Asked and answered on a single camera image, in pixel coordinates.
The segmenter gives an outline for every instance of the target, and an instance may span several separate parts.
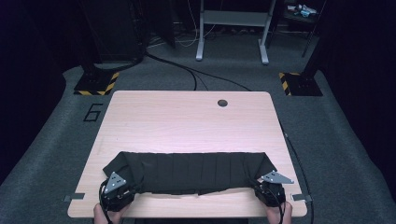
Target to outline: wire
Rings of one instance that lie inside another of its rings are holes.
[[[221,0],[221,4],[220,4],[220,11],[222,11],[222,4],[223,4],[224,0]],[[204,38],[209,35],[209,33],[213,30],[213,28],[215,28],[216,24],[214,24],[212,26],[212,28],[204,35]]]
[[[282,205],[280,204],[280,202],[277,200],[276,195],[269,189],[269,188],[265,188],[266,190],[270,191],[271,194],[274,196],[276,203],[277,203],[277,207],[279,208],[279,213],[280,213],[280,221],[279,224],[283,223],[283,216],[285,216],[285,211],[286,211],[286,205],[283,207],[283,212],[282,212]]]
[[[99,202],[100,202],[100,206],[102,207],[102,211],[105,214],[105,217],[107,219],[108,224],[113,224],[113,222],[110,220],[110,217],[107,214],[107,208],[105,209],[103,207],[103,202],[102,202],[102,193],[103,193],[103,187],[107,184],[108,180],[105,180],[99,188]]]
[[[200,74],[205,75],[205,76],[208,76],[208,77],[213,77],[213,78],[217,78],[217,79],[220,79],[220,80],[228,81],[228,82],[231,82],[231,83],[233,83],[233,84],[235,84],[235,85],[237,85],[237,86],[239,86],[239,87],[241,87],[241,88],[243,88],[243,89],[245,89],[245,90],[247,90],[247,91],[251,91],[248,87],[243,86],[243,85],[241,85],[241,84],[239,84],[239,83],[237,83],[237,82],[234,82],[234,81],[232,81],[232,80],[230,80],[230,79],[227,79],[227,78],[224,78],[224,77],[216,77],[216,76],[210,75],[210,74],[208,74],[208,73],[201,72],[201,71],[199,71],[199,70],[196,70],[196,69],[187,67],[187,66],[185,66],[185,65],[181,65],[181,64],[178,64],[178,63],[173,63],[173,62],[167,61],[167,60],[165,60],[165,59],[161,59],[161,58],[158,58],[158,57],[156,57],[156,56],[154,56],[154,55],[151,55],[151,54],[149,54],[148,52],[145,52],[145,54],[146,54],[146,56],[150,57],[151,59],[157,60],[157,61],[159,61],[159,62],[162,62],[162,63],[169,63],[169,64],[172,64],[173,66],[176,66],[176,67],[179,67],[179,68],[183,68],[183,69],[186,69],[186,70],[189,70],[189,71],[197,72],[197,73],[200,73]]]
[[[178,40],[178,41],[176,41],[176,43],[183,43],[183,42],[190,42],[190,41],[194,41],[194,40]],[[166,43],[165,42],[160,42],[158,44],[150,44],[150,46],[148,46],[147,48],[151,49],[151,48],[158,47],[158,46],[164,45],[164,44],[166,44]]]
[[[310,196],[311,196],[311,199],[312,199],[311,188],[309,188],[308,180],[307,180],[307,178],[306,178],[306,174],[305,174],[305,170],[304,170],[304,168],[303,168],[303,165],[301,164],[300,157],[298,156],[296,149],[294,148],[293,144],[291,143],[291,141],[290,141],[290,139],[289,139],[289,136],[288,136],[288,134],[285,132],[285,130],[283,129],[283,125],[282,125],[282,123],[281,123],[280,121],[279,121],[279,124],[280,124],[280,128],[282,129],[283,134],[285,135],[286,139],[287,139],[288,142],[289,142],[291,151],[294,153],[294,155],[295,155],[295,157],[296,157],[296,159],[297,159],[297,162],[298,162],[298,164],[299,164],[299,166],[300,166],[301,172],[302,172],[303,177],[304,177],[304,182],[305,182],[305,185],[306,185],[306,190],[308,191],[308,195],[310,195]],[[314,223],[314,200],[313,200],[313,199],[311,200],[310,204],[311,204],[311,224],[313,224],[313,223]]]
[[[187,1],[187,3],[189,4],[189,10],[190,10],[190,14],[191,14],[192,22],[194,23],[195,38],[194,38],[194,39],[192,40],[192,42],[191,42],[190,44],[188,44],[188,45],[183,45],[183,44],[181,44],[181,42],[180,42],[180,41],[178,41],[178,43],[179,43],[181,46],[183,46],[183,47],[189,47],[189,46],[191,46],[193,43],[195,43],[195,41],[197,40],[197,36],[198,36],[197,25],[196,25],[196,22],[195,22],[195,19],[194,19],[194,17],[192,16],[192,11],[191,11],[190,0],[188,0],[188,1]]]
[[[189,71],[194,78],[194,90],[197,90],[197,78],[195,77],[195,74],[192,71]]]
[[[204,83],[204,81],[198,76],[198,75],[196,75],[200,80],[201,80],[201,82],[202,82],[202,84],[205,86],[205,89],[207,90],[207,91],[209,91],[209,89],[207,88],[207,86],[206,86],[206,84]]]

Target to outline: hand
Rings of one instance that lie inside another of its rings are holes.
[[[113,224],[119,224],[122,218],[122,215],[128,210],[130,204],[127,204],[123,207],[119,212],[110,212],[108,211],[108,217],[113,222]],[[102,207],[99,203],[95,205],[93,208],[93,222],[94,224],[107,224],[107,219],[105,214],[103,213]]]
[[[265,208],[265,212],[267,213],[267,218],[270,224],[278,224],[280,222],[280,211],[279,207],[268,207],[263,203]],[[283,215],[283,224],[291,224],[291,212],[293,210],[293,206],[289,202],[284,202],[281,204],[282,212],[285,209],[285,213]]]

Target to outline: metal frame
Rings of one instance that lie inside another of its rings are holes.
[[[265,39],[268,35],[271,19],[273,17],[276,0],[271,0],[271,6],[267,13],[264,12],[236,12],[236,11],[213,11],[205,10],[204,0],[201,0],[199,42],[196,54],[196,61],[200,62],[204,58],[204,24],[222,25],[245,25],[264,27],[262,38],[258,40],[262,63],[268,64],[268,55],[265,47]]]

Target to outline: wooden table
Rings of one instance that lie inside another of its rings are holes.
[[[226,106],[220,106],[225,100]],[[93,217],[102,169],[120,151],[265,152],[278,172],[294,180],[284,185],[293,216],[306,214],[290,154],[267,92],[263,91],[116,91],[79,180],[70,217]],[[228,189],[198,195],[137,194],[125,217],[265,217],[253,189]]]

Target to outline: table leg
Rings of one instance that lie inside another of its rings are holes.
[[[271,19],[273,17],[276,0],[271,1],[270,10],[268,11],[267,18],[265,19],[264,32],[262,32],[262,39],[259,39],[260,55],[262,56],[262,63],[267,65],[269,63],[267,49],[265,47],[265,40],[268,36],[268,30],[270,28]]]
[[[196,61],[201,61],[204,55],[204,0],[201,0],[201,11],[200,11],[200,19],[199,19],[199,42],[198,42],[198,50]]]

